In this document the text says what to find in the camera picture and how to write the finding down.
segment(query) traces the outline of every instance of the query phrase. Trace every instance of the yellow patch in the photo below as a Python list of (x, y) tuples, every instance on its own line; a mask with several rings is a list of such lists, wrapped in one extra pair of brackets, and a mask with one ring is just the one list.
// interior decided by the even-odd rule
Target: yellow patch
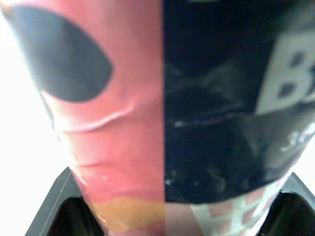
[(87, 203), (100, 223), (115, 231), (146, 227), (165, 219), (165, 203), (119, 197), (104, 203)]

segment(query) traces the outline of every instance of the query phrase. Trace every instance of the snack package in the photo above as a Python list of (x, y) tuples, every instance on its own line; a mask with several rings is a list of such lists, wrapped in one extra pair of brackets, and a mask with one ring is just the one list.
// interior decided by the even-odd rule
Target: snack package
[(3, 6), (107, 236), (255, 235), (315, 132), (314, 1)]

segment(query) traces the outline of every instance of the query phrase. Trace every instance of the plastic wrapper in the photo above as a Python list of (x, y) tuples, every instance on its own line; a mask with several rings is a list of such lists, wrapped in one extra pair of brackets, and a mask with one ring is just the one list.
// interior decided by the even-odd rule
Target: plastic wrapper
[(106, 235), (256, 233), (315, 132), (312, 1), (5, 6)]

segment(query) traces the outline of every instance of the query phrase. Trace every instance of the black oval graphic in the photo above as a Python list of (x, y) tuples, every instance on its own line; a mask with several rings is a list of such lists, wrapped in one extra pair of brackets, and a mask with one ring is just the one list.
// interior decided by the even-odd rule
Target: black oval graphic
[(97, 96), (112, 65), (101, 49), (67, 19), (35, 7), (12, 8), (11, 26), (38, 89), (73, 102)]

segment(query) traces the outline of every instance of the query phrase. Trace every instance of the white background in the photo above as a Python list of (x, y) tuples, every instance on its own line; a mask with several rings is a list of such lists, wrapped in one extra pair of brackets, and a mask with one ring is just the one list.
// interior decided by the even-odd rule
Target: white background
[[(8, 25), (0, 16), (0, 234), (23, 236), (69, 153), (57, 141)], [(315, 193), (311, 141), (295, 172)]]

